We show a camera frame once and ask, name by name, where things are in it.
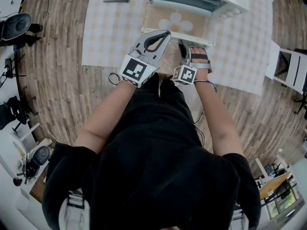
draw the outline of forearm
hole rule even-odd
[[[99,153],[119,122],[135,87],[124,81],[105,98],[82,127],[75,146],[84,146]]]
[[[205,111],[214,153],[220,156],[227,153],[243,155],[240,137],[233,120],[212,85],[207,82],[197,82],[195,87]]]

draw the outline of checkered tablecloth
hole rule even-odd
[[[227,20],[148,5],[148,0],[90,0],[83,36],[83,65],[120,67],[142,26],[168,29],[216,42],[207,50],[217,84],[261,94],[272,39],[273,0],[250,0],[249,12]],[[179,49],[169,44],[160,72],[172,74]]]

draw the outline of white cable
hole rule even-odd
[[[43,113],[39,113],[38,115],[36,115],[35,117],[32,117],[31,115],[29,115],[31,118],[33,118],[33,119],[35,119],[35,118],[37,118],[39,115],[43,115],[44,117],[45,117],[45,127],[46,127],[46,130],[47,130],[47,132],[57,141],[57,143],[59,143],[59,141],[50,133],[50,131],[49,131],[49,129],[48,129],[48,127],[47,127],[47,118],[46,118],[46,116],[43,114]]]

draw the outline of black t-shirt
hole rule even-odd
[[[236,202],[256,227],[260,195],[247,160],[207,152],[193,124],[172,108],[142,110],[121,119],[98,155],[56,145],[43,197],[49,226],[59,229],[68,191],[82,188],[92,230],[227,230]]]

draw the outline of white marker cube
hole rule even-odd
[[[193,84],[197,68],[182,65],[174,69],[173,81],[182,84]]]
[[[137,58],[126,55],[121,65],[119,75],[123,81],[140,88],[158,69],[159,68],[146,64]]]

